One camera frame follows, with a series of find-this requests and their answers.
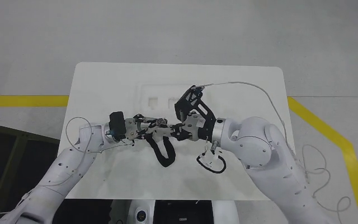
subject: yellow stripe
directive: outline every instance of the yellow stripe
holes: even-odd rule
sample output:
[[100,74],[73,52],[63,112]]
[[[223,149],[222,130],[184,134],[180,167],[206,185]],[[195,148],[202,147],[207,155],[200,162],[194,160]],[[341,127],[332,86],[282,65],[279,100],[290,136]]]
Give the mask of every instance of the yellow stripe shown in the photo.
[[306,109],[302,104],[297,102],[292,97],[287,97],[289,108],[310,124],[313,128],[323,134],[336,146],[338,146],[343,153],[343,159],[346,163],[348,176],[351,181],[352,190],[358,205],[358,161],[353,148],[353,144],[343,137],[339,132],[331,128],[328,124],[322,121],[319,117],[314,115],[311,111]]
[[68,96],[0,96],[1,106],[67,106]]

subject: black strap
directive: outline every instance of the black strap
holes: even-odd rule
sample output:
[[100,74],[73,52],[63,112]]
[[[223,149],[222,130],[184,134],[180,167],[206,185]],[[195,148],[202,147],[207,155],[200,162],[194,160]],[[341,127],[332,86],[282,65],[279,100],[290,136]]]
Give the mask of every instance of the black strap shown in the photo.
[[175,161],[174,147],[173,147],[172,143],[169,141],[168,137],[163,136],[163,143],[166,148],[168,158],[165,158],[161,154],[161,151],[159,150],[159,147],[158,147],[157,143],[155,142],[155,140],[153,139],[152,135],[146,135],[145,140],[147,140],[147,142],[150,144],[150,146],[154,149],[154,153],[156,154],[156,157],[162,166],[168,167]]
[[226,170],[226,162],[225,162],[225,159],[222,158],[221,156],[218,156],[218,158],[219,158],[219,160],[221,160],[221,161],[223,162],[223,164],[224,164],[224,167],[223,167],[222,170],[220,170],[220,171],[212,170],[212,169],[208,168],[207,166],[205,166],[205,165],[200,161],[200,155],[198,155],[198,157],[196,158],[196,161],[197,161],[202,167],[204,167],[206,170],[209,170],[210,172],[215,173],[215,174],[221,174],[222,172],[224,172],[224,171]]

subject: white table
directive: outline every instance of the white table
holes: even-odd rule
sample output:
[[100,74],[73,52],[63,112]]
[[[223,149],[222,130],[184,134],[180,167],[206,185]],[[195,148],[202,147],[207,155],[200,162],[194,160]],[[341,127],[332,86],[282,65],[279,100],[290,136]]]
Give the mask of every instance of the white table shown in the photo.
[[[264,88],[282,116],[294,148],[284,78],[277,67],[80,63],[73,77],[64,128],[75,116],[83,116],[91,123],[108,122],[113,111],[123,111],[126,118],[137,113],[166,117],[174,124],[178,120],[173,102],[185,90],[193,84],[223,81],[245,81]],[[202,100],[216,117],[240,121],[260,116],[283,130],[265,94],[254,87],[211,86],[203,93]],[[157,103],[149,106],[153,100]],[[69,125],[73,142],[81,124],[84,121],[75,120]],[[70,146],[64,128],[59,152]],[[146,141],[99,154],[67,198],[268,200],[230,152],[223,153],[227,169],[222,174],[213,174],[195,160],[204,150],[204,141],[173,139],[172,143],[177,156],[167,168],[159,164]]]

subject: wire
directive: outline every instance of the wire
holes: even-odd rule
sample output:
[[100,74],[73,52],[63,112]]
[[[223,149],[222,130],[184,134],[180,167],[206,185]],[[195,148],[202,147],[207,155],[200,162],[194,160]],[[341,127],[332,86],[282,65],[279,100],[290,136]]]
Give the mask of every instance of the wire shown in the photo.
[[[75,120],[75,119],[83,119],[83,120],[85,120],[85,121],[87,122],[87,124],[89,125],[90,129],[91,129],[91,133],[93,133],[93,132],[92,132],[91,123],[90,123],[86,118],[84,118],[84,117],[82,117],[82,116],[75,116],[74,118],[71,118],[71,119],[67,122],[67,125],[66,125],[66,128],[65,128],[65,133],[66,133],[66,139],[67,139],[67,141],[70,143],[70,145],[71,145],[75,150],[77,150],[77,151],[83,153],[83,156],[82,156],[82,158],[81,158],[81,161],[79,162],[79,164],[78,164],[78,166],[76,167],[76,169],[74,169],[74,171],[77,171],[78,168],[81,166],[81,164],[82,164],[83,161],[84,161],[84,158],[85,158],[86,154],[89,154],[89,153],[103,153],[103,151],[109,150],[109,149],[111,149],[111,148],[115,148],[115,147],[119,147],[119,146],[129,146],[129,145],[133,145],[133,144],[127,144],[127,143],[125,143],[125,142],[122,141],[122,142],[125,143],[125,144],[121,144],[121,145],[113,146],[113,147],[110,147],[110,148],[106,148],[106,149],[104,149],[104,150],[102,150],[102,151],[99,151],[99,152],[92,152],[92,151],[89,151],[89,152],[88,152],[88,151],[87,151],[87,148],[88,148],[88,146],[90,145],[91,139],[92,139],[92,135],[89,135],[88,143],[86,144],[86,147],[84,148],[84,151],[81,151],[81,150],[79,150],[79,149],[71,142],[71,140],[70,140],[69,137],[68,137],[68,131],[67,131],[67,130],[68,130],[68,125],[69,125],[69,123],[70,123],[72,120]],[[68,178],[65,179],[64,181],[62,181],[61,183],[57,183],[57,184],[46,184],[46,185],[41,185],[41,186],[58,186],[58,185],[61,185],[61,184],[65,183],[67,180],[69,180],[75,173],[76,173],[76,172],[74,172],[73,174],[71,174],[70,176],[68,176]]]
[[[316,168],[316,169],[314,169],[314,170],[322,170],[322,171],[320,171],[320,172],[314,172],[314,171],[310,171],[310,170],[307,170],[307,169],[306,169],[306,162],[305,162],[305,157],[304,157],[304,149],[305,149],[306,146],[310,146],[310,147],[314,148],[314,149],[317,150],[317,151],[319,152],[319,154],[321,154],[321,156],[323,157],[323,159],[324,159],[324,168]],[[344,197],[342,197],[341,199],[339,199],[339,201],[337,202],[336,209],[334,210],[334,209],[329,209],[329,208],[325,207],[324,205],[322,205],[322,204],[317,200],[317,198],[316,198],[316,196],[315,196],[315,194],[316,194],[317,192],[319,192],[320,190],[322,190],[323,188],[325,188],[325,187],[329,184],[329,182],[331,181],[331,172],[329,172],[329,171],[327,170],[327,160],[326,160],[326,157],[323,155],[323,153],[322,153],[318,148],[316,148],[316,147],[314,147],[314,146],[312,146],[312,145],[310,145],[310,144],[305,144],[305,145],[302,146],[302,159],[303,159],[303,168],[304,168],[304,170],[305,170],[306,176],[308,176],[308,174],[322,174],[322,173],[324,173],[324,172],[327,172],[327,173],[328,173],[328,180],[326,181],[325,184],[323,184],[321,187],[319,187],[317,190],[315,190],[315,191],[313,192],[312,197],[315,198],[316,201],[317,201],[317,203],[318,203],[322,208],[324,208],[325,210],[330,211],[330,212],[336,212],[336,213],[337,213],[337,216],[338,216],[338,220],[339,220],[340,224],[342,224],[340,212],[343,212],[343,211],[349,209],[349,207],[351,206],[351,199],[350,199],[350,197],[344,196]],[[347,207],[345,207],[345,208],[343,208],[343,209],[340,209],[340,204],[341,204],[341,202],[342,202],[345,198],[348,199],[348,205],[347,205]]]
[[204,85],[194,86],[194,87],[192,87],[191,89],[194,90],[194,89],[196,89],[196,88],[202,88],[202,87],[206,87],[206,86],[219,86],[219,85],[236,84],[236,83],[253,86],[253,87],[255,87],[255,88],[258,88],[259,90],[261,90],[262,92],[264,92],[264,93],[266,94],[268,100],[270,101],[272,107],[273,107],[274,110],[275,110],[276,115],[279,117],[279,120],[280,120],[280,122],[281,122],[281,124],[282,124],[282,127],[284,128],[285,141],[286,141],[287,147],[289,148],[289,150],[290,150],[290,152],[291,152],[293,158],[294,158],[295,160],[298,160],[297,157],[296,157],[296,154],[293,152],[293,150],[291,149],[291,147],[290,147],[290,145],[289,145],[289,142],[288,142],[288,139],[287,139],[287,131],[286,131],[285,122],[284,122],[283,119],[281,118],[281,116],[280,116],[280,114],[279,114],[277,108],[275,107],[275,104],[274,104],[274,102],[272,101],[272,99],[271,99],[269,93],[268,93],[266,90],[264,90],[262,87],[257,86],[257,85],[252,84],[252,83],[249,83],[249,82],[231,81],[231,82],[221,82],[221,83],[208,83],[208,84],[204,84]]
[[[244,84],[244,85],[249,85],[249,86],[256,87],[256,88],[260,89],[262,92],[264,92],[264,93],[266,94],[268,100],[270,101],[272,107],[274,108],[274,110],[275,110],[277,116],[279,117],[279,119],[280,119],[280,121],[281,121],[281,124],[282,124],[282,126],[283,126],[283,128],[284,128],[285,140],[286,140],[287,147],[288,147],[288,149],[290,150],[290,152],[291,152],[291,154],[292,154],[294,160],[295,160],[295,161],[297,162],[297,164],[304,170],[306,179],[308,179],[308,177],[309,177],[308,175],[309,175],[309,174],[322,174],[322,173],[324,173],[324,172],[327,172],[327,173],[328,173],[328,180],[326,181],[326,183],[325,183],[323,186],[321,186],[320,188],[318,188],[317,190],[315,190],[315,191],[313,192],[312,197],[313,197],[313,198],[316,198],[315,194],[316,194],[317,192],[319,192],[320,190],[322,190],[324,187],[326,187],[326,186],[329,184],[329,182],[331,181],[331,173],[327,170],[327,160],[326,160],[326,157],[323,155],[323,153],[322,153],[318,148],[316,148],[316,147],[314,147],[314,146],[311,146],[310,144],[305,144],[305,145],[302,147],[302,158],[303,158],[303,166],[302,166],[302,164],[301,164],[301,163],[299,162],[299,160],[297,159],[296,154],[293,152],[293,150],[291,149],[291,147],[290,147],[290,145],[289,145],[289,143],[288,143],[287,131],[286,131],[285,122],[282,120],[282,118],[281,118],[279,112],[277,111],[277,108],[275,107],[274,102],[272,101],[272,99],[271,99],[269,93],[268,93],[266,90],[264,90],[262,87],[257,86],[257,85],[255,85],[255,84],[252,84],[252,83],[249,83],[249,82],[242,82],[242,81],[232,81],[232,82],[222,82],[222,83],[208,83],[208,84],[204,84],[204,85],[194,86],[194,87],[192,87],[191,89],[193,90],[193,89],[196,89],[196,88],[202,88],[202,87],[206,87],[206,86],[227,85],[227,84],[235,84],[235,83],[240,83],[240,84]],[[310,170],[307,170],[307,169],[306,169],[306,162],[305,162],[305,157],[304,157],[304,147],[305,147],[305,146],[311,146],[312,148],[314,148],[315,150],[317,150],[317,151],[319,152],[319,154],[321,154],[321,156],[322,156],[323,159],[324,159],[324,167],[323,167],[323,168],[314,169],[314,171],[316,171],[316,170],[322,170],[322,171],[314,172],[314,171],[310,171]],[[348,199],[348,205],[347,205],[347,207],[345,207],[345,208],[343,208],[343,209],[339,209],[341,202],[342,202],[345,198]],[[348,196],[342,197],[342,198],[337,202],[336,210],[334,210],[334,209],[329,209],[329,208],[323,206],[317,199],[316,199],[316,201],[317,201],[317,203],[318,203],[322,208],[324,208],[325,210],[330,211],[330,212],[336,212],[340,224],[342,224],[340,212],[346,211],[346,210],[351,206],[351,199],[350,199]]]

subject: gray floor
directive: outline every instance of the gray floor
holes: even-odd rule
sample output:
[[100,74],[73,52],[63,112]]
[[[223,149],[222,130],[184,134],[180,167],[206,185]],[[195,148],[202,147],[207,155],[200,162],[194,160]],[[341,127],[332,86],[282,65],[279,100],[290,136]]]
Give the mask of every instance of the gray floor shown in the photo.
[[[67,95],[83,61],[277,66],[288,95],[310,96],[296,99],[357,151],[357,37],[356,0],[2,0],[0,94]],[[0,108],[0,125],[59,138],[64,113]],[[353,199],[340,150],[291,119],[298,155],[309,143],[327,157],[332,181],[318,198],[330,208],[343,195]],[[285,223],[272,202],[238,202],[238,210],[243,224]],[[356,220],[353,201],[342,221]]]

